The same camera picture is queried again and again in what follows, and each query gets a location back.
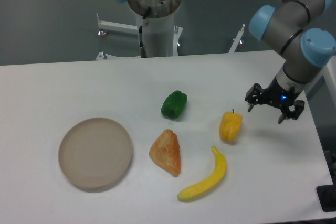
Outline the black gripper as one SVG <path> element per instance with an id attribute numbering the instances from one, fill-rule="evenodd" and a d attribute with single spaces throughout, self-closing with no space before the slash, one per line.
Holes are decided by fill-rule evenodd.
<path id="1" fill-rule="evenodd" d="M 305 102 L 296 100 L 302 92 L 302 83 L 295 82 L 288 77 L 274 77 L 270 85 L 263 89 L 255 83 L 246 93 L 245 101 L 248 104 L 248 112 L 255 105 L 267 104 L 281 110 L 278 124 L 284 120 L 297 120 L 304 111 Z"/>

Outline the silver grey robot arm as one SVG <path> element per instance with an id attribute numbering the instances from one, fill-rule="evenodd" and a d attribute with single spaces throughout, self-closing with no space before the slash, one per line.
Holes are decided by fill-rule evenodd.
<path id="1" fill-rule="evenodd" d="M 182 0 L 116 0 L 128 3 L 137 19 L 136 34 L 140 56 L 173 56 L 173 17 Z M 319 28 L 305 27 L 330 6 L 333 0 L 281 0 L 280 8 L 261 7 L 248 25 L 250 33 L 266 43 L 285 60 L 267 88 L 254 84 L 246 93 L 250 108 L 269 105 L 281 111 L 279 122 L 296 120 L 305 103 L 298 99 L 310 83 L 335 55 L 335 39 Z"/>

